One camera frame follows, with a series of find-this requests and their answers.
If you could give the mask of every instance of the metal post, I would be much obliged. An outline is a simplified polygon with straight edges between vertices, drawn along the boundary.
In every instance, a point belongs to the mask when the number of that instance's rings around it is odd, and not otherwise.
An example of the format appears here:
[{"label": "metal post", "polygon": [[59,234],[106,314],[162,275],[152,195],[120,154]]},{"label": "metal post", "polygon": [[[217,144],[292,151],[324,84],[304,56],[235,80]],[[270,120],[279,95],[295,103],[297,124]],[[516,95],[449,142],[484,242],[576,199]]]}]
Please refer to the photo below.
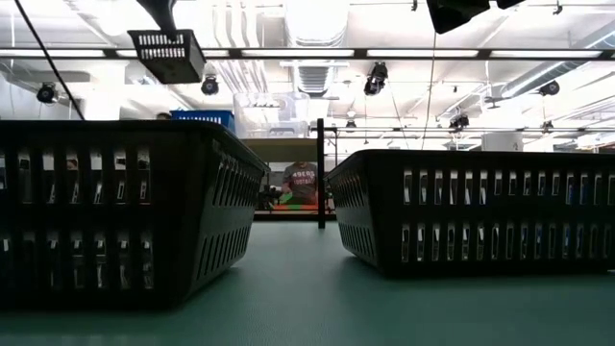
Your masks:
[{"label": "metal post", "polygon": [[337,167],[337,129],[335,129],[335,167]]},{"label": "metal post", "polygon": [[318,159],[318,229],[325,229],[325,120],[316,121],[316,156]]}]

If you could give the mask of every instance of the wire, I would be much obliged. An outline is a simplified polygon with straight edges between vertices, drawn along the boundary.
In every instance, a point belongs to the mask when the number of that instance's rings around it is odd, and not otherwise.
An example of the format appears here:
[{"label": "wire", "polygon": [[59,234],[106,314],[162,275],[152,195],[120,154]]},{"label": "wire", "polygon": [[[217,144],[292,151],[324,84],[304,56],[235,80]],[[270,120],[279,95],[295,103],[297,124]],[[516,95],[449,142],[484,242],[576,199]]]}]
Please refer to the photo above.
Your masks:
[{"label": "wire", "polygon": [[38,43],[38,47],[40,47],[40,49],[42,50],[42,53],[45,55],[45,59],[47,60],[47,62],[49,62],[49,66],[51,66],[51,69],[53,70],[54,75],[56,75],[56,78],[58,78],[58,82],[60,82],[61,87],[63,87],[64,91],[66,91],[66,95],[68,95],[68,99],[73,105],[75,105],[75,111],[77,112],[77,115],[79,115],[79,117],[82,120],[86,120],[84,118],[84,115],[81,113],[81,110],[79,109],[79,107],[77,107],[78,103],[75,101],[75,98],[73,97],[72,92],[70,92],[70,90],[68,89],[68,86],[66,85],[66,82],[64,81],[64,78],[62,78],[62,75],[60,75],[60,72],[58,71],[56,65],[54,64],[54,60],[51,59],[49,52],[47,52],[47,48],[45,48],[45,45],[40,39],[40,36],[38,35],[37,30],[35,29],[35,26],[32,24],[32,21],[30,21],[30,17],[28,16],[28,14],[26,14],[26,11],[23,9],[23,6],[21,6],[21,1],[15,0],[15,5],[17,6],[19,13],[21,13],[21,17],[23,17],[23,20],[26,22],[28,29],[30,29],[30,32],[32,32],[32,35],[35,37],[35,40]]},{"label": "wire", "polygon": [[397,110],[397,103],[395,102],[395,95],[393,94],[393,85],[391,82],[388,82],[388,88],[391,90],[391,99],[393,99],[393,107],[395,107],[395,113],[397,114],[397,120],[400,122],[400,129],[402,129],[402,136],[404,136],[404,142],[406,143],[406,149],[410,150],[410,145],[407,143],[406,131],[404,131],[404,124],[402,124],[402,117],[400,116],[400,112]]},{"label": "wire", "polygon": [[435,68],[435,43],[437,41],[437,33],[433,32],[433,54],[431,56],[431,76],[430,76],[430,93],[427,100],[427,114],[425,114],[425,128],[423,129],[423,140],[421,141],[421,150],[425,147],[425,135],[427,134],[427,125],[430,121],[430,109],[431,109],[431,89],[433,88],[433,69]]}]

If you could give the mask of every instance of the blue bin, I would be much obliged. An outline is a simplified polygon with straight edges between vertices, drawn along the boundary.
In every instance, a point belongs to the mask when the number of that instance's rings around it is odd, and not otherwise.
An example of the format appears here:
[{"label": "blue bin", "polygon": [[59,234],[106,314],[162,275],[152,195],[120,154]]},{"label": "blue bin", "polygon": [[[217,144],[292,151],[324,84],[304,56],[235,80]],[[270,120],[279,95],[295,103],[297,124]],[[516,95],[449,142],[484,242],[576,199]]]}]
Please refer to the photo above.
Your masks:
[{"label": "blue bin", "polygon": [[235,134],[234,115],[231,111],[171,111],[171,119],[213,122]]}]

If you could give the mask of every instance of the black plastic basket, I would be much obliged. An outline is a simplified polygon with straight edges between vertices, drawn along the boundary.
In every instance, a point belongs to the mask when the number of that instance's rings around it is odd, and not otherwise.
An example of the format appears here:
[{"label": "black plastic basket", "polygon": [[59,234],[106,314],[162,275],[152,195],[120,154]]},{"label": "black plastic basket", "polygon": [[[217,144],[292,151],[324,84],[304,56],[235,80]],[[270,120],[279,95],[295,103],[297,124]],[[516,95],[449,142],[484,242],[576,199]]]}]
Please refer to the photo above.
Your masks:
[{"label": "black plastic basket", "polygon": [[0,308],[177,306],[246,251],[268,168],[201,121],[0,122]]},{"label": "black plastic basket", "polygon": [[192,30],[178,30],[175,40],[156,30],[131,30],[136,55],[166,85],[201,83],[205,57]]},{"label": "black plastic basket", "polygon": [[615,157],[373,150],[327,177],[346,249],[389,275],[615,268]]}]

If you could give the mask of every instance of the fluorescent light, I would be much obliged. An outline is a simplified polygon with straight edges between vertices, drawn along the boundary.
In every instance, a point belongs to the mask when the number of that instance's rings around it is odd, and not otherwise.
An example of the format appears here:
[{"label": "fluorescent light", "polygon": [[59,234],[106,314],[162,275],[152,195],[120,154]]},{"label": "fluorescent light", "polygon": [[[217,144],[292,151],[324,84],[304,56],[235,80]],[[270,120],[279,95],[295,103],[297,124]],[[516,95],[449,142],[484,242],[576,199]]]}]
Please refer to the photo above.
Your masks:
[{"label": "fluorescent light", "polygon": [[602,51],[587,50],[495,50],[491,52],[491,58],[596,58]]},{"label": "fluorescent light", "polygon": [[280,67],[348,67],[348,62],[311,62],[311,61],[285,61],[280,62]]},{"label": "fluorescent light", "polygon": [[473,58],[479,53],[474,49],[369,49],[371,58]]},{"label": "fluorescent light", "polygon": [[49,55],[52,56],[53,58],[104,58],[105,57],[105,53],[100,49],[91,49],[91,50],[54,49],[54,50],[48,50],[48,52],[49,52]]},{"label": "fluorescent light", "polygon": [[242,49],[244,57],[351,57],[353,49],[292,48],[292,49]]},{"label": "fluorescent light", "polygon": [[115,51],[118,57],[123,58],[136,58],[136,50],[135,49],[118,49]]},{"label": "fluorescent light", "polygon": [[[52,58],[104,58],[105,53],[100,49],[50,49],[47,50]],[[44,58],[42,50],[38,49],[0,49],[3,58]]]},{"label": "fluorescent light", "polygon": [[228,50],[203,50],[205,58],[227,58],[229,56]]}]

